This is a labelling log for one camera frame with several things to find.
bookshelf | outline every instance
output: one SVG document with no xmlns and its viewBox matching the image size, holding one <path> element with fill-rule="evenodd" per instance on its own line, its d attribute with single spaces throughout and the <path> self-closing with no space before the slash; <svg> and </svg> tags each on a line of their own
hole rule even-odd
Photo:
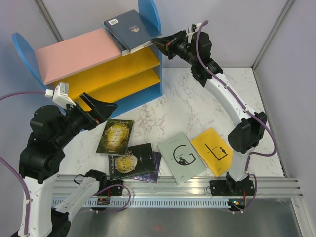
<svg viewBox="0 0 316 237">
<path fill-rule="evenodd" d="M 138 7 L 139 13 L 161 31 L 154 1 L 139 0 Z M 117 103 L 113 117 L 162 96 L 162 56 L 154 46 L 123 57 L 103 28 L 38 50 L 19 33 L 12 34 L 12 41 L 44 89 L 68 83 L 69 97 L 85 110 L 89 107 L 79 97 L 83 92 Z"/>
</svg>

yellow book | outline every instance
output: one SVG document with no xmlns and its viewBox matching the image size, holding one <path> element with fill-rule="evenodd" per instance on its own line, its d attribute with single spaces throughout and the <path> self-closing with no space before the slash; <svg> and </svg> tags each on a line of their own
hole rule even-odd
<svg viewBox="0 0 316 237">
<path fill-rule="evenodd" d="M 213 128 L 193 139 L 191 144 L 217 177 L 231 167 L 233 150 Z"/>
</svg>

marble surface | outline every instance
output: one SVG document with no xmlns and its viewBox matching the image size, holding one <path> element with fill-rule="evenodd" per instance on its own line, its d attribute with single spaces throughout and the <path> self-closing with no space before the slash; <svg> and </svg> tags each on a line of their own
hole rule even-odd
<svg viewBox="0 0 316 237">
<path fill-rule="evenodd" d="M 249 106 L 256 111 L 263 110 L 250 68 L 227 68 L 224 73 Z M 135 121 L 130 146 L 150 142 L 153 151 L 158 151 L 158 143 L 180 132 L 190 140 L 212 127 L 227 141 L 234 128 L 223 107 L 194 80 L 189 68 L 163 69 L 163 96 L 116 118 Z M 82 132 L 64 148 L 66 157 L 60 166 L 61 174 L 84 174 L 90 169 L 109 173 L 108 157 L 95 152 L 104 126 Z M 265 132 L 256 151 L 269 153 L 272 150 L 273 143 Z M 253 156 L 249 172 L 257 176 L 283 176 L 277 155 L 270 158 Z M 172 176 L 163 159 L 159 175 Z M 200 176 L 215 175 L 207 168 Z"/>
</svg>

yellow shelf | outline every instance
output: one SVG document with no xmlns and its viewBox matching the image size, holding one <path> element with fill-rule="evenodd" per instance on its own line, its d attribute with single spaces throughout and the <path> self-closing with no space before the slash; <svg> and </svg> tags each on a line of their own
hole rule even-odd
<svg viewBox="0 0 316 237">
<path fill-rule="evenodd" d="M 159 82 L 160 78 L 156 75 L 154 70 L 148 69 L 144 72 L 123 79 L 117 83 L 105 86 L 102 89 L 90 93 L 89 95 L 100 101 L 115 102 Z M 75 102 L 80 104 L 84 110 L 90 110 L 87 104 L 80 98 Z"/>
<path fill-rule="evenodd" d="M 94 97 L 93 92 L 102 87 L 107 87 L 113 83 L 117 84 L 120 80 L 139 74 L 159 64 L 159 60 L 150 48 L 147 47 L 133 54 L 119 57 L 62 79 L 55 82 L 55 86 L 59 82 L 68 83 L 70 85 L 69 97 L 73 100 L 78 99 L 83 92 L 91 94 Z"/>
</svg>

metal grate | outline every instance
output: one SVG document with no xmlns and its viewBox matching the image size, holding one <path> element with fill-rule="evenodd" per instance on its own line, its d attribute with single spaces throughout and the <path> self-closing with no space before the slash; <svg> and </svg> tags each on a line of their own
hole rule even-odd
<svg viewBox="0 0 316 237">
<path fill-rule="evenodd" d="M 54 197 L 52 207 L 62 203 L 65 197 Z M 98 198 L 91 197 L 83 207 L 106 207 L 97 205 Z M 127 198 L 113 197 L 110 207 L 122 207 L 126 204 Z M 131 200 L 128 207 L 135 208 L 229 208 L 227 198 L 135 198 Z"/>
</svg>

